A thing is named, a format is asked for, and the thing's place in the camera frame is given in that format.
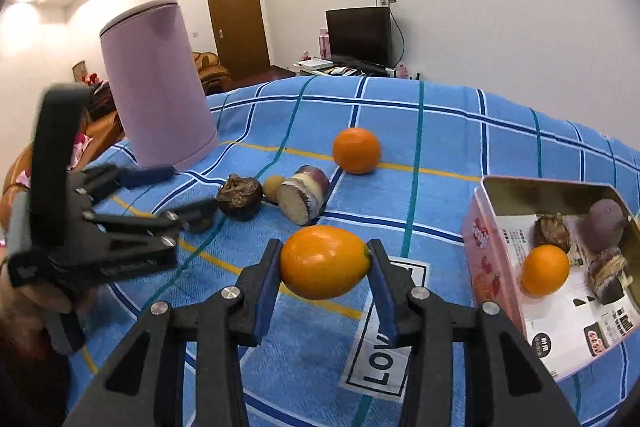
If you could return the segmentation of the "person's left hand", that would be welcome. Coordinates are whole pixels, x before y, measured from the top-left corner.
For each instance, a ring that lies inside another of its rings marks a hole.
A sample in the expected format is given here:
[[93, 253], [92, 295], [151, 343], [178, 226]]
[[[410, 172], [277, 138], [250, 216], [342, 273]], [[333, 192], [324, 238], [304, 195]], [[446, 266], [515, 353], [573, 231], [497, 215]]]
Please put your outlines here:
[[56, 352], [46, 329], [49, 313], [84, 315], [96, 301], [91, 288], [76, 303], [46, 283], [13, 287], [8, 261], [22, 229], [1, 249], [1, 424], [61, 426], [70, 393], [70, 363]]

